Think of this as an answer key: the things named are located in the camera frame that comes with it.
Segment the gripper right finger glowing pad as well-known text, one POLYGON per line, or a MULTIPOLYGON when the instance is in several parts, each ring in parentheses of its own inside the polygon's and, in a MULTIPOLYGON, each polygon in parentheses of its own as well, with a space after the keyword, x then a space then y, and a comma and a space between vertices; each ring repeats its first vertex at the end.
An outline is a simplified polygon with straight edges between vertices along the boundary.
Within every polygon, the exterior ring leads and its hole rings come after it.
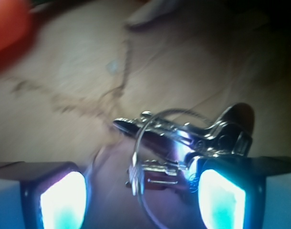
POLYGON ((195 157, 189 190, 206 229, 291 229, 291 157, 195 157))

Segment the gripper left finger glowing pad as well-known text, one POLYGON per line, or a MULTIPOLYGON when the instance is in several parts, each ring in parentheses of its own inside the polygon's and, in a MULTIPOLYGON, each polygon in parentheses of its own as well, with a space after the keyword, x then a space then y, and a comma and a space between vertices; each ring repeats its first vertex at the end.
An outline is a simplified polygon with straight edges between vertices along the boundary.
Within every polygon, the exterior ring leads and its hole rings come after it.
POLYGON ((87 199, 73 162, 0 162, 0 229, 80 229, 87 199))

